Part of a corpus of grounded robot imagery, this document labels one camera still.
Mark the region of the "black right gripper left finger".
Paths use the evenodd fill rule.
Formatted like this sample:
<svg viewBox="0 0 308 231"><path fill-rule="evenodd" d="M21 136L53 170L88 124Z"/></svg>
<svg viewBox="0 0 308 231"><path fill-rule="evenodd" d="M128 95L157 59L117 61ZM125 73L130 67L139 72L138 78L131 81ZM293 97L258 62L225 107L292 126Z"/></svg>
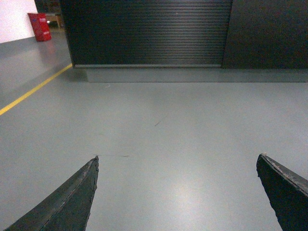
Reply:
<svg viewBox="0 0 308 231"><path fill-rule="evenodd" d="M84 231L99 175L96 156L7 231Z"/></svg>

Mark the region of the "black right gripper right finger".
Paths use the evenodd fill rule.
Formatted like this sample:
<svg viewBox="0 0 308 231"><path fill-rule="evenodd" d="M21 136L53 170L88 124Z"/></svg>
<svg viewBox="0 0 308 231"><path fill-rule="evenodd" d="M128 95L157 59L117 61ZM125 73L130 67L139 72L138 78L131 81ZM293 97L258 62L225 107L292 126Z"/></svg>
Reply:
<svg viewBox="0 0 308 231"><path fill-rule="evenodd" d="M284 231L308 229L308 181L265 154L256 163L270 205Z"/></svg>

